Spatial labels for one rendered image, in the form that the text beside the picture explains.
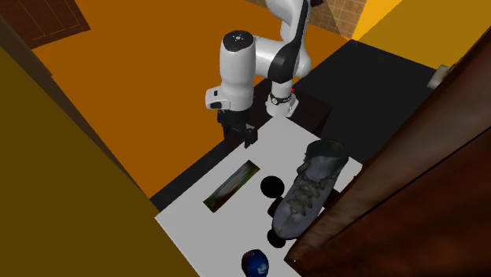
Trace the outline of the black round disc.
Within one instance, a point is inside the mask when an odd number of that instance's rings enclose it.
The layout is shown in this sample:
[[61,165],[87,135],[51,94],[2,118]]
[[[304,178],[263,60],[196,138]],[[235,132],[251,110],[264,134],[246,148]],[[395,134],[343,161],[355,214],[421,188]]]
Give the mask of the black round disc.
[[269,175],[261,180],[260,190],[267,198],[279,198],[282,196],[285,186],[279,177]]

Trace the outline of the brown wooden cabinet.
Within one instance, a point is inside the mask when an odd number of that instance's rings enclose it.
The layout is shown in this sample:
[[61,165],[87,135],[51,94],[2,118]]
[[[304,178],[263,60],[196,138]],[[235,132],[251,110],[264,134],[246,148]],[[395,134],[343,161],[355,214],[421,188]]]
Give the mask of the brown wooden cabinet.
[[301,277],[491,277],[491,27],[285,260]]

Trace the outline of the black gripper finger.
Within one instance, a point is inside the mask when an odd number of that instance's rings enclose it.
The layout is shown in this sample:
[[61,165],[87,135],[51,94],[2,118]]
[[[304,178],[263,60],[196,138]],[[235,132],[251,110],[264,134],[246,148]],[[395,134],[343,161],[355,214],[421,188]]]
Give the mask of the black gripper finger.
[[257,130],[254,126],[247,125],[243,131],[244,147],[247,149],[257,140]]
[[226,144],[231,145],[236,140],[235,129],[230,125],[222,125],[223,140]]

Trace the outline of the grey roller skate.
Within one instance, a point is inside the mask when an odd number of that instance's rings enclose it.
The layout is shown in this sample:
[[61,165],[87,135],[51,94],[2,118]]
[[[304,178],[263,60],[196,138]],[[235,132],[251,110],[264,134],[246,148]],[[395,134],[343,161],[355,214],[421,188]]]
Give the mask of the grey roller skate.
[[330,196],[349,161],[345,146],[333,139],[311,142],[297,177],[277,205],[267,239],[275,248],[298,238],[308,229]]

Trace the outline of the flat green and red box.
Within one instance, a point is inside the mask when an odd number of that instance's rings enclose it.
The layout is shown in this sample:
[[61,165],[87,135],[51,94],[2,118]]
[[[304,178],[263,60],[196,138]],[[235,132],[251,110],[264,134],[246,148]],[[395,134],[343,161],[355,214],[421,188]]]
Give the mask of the flat green and red box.
[[245,162],[226,179],[203,203],[211,212],[219,210],[241,187],[243,187],[260,168],[252,161]]

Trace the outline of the pale beige box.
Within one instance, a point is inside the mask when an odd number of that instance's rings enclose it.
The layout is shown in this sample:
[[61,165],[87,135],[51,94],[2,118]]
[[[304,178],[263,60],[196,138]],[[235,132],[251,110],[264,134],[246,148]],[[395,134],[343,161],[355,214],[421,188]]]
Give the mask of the pale beige box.
[[456,64],[452,66],[440,65],[426,86],[432,90],[436,89],[455,66]]

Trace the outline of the dark brown door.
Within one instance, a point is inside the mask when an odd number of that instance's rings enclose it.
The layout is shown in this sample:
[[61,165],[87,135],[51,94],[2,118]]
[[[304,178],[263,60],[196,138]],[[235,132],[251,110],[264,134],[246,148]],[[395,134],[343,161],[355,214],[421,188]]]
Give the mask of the dark brown door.
[[0,16],[30,49],[90,30],[75,0],[0,0]]

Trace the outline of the dark robot stand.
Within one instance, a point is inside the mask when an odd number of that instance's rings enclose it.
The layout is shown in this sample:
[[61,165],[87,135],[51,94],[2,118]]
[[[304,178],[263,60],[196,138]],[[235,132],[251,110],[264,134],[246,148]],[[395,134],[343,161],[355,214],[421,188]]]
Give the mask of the dark robot stand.
[[[270,90],[271,81],[269,79],[263,79],[254,87],[253,104],[249,109],[249,125],[259,128],[271,119],[266,110],[266,101]],[[293,94],[299,103],[290,120],[320,137],[332,106],[297,88],[293,89]]]

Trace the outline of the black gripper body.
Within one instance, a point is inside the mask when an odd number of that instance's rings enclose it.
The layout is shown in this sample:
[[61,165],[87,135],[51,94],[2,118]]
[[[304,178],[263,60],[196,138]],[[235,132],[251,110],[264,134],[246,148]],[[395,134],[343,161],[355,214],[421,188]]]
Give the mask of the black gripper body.
[[219,109],[217,121],[221,124],[224,133],[230,131],[243,132],[248,123],[248,115],[248,110],[232,111],[229,109]]

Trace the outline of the blue ball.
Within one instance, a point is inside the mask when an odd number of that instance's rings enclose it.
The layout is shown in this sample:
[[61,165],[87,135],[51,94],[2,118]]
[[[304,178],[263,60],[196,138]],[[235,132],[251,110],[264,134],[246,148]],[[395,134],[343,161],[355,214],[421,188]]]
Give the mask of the blue ball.
[[242,271],[246,277],[267,277],[269,261],[259,249],[252,249],[242,256]]

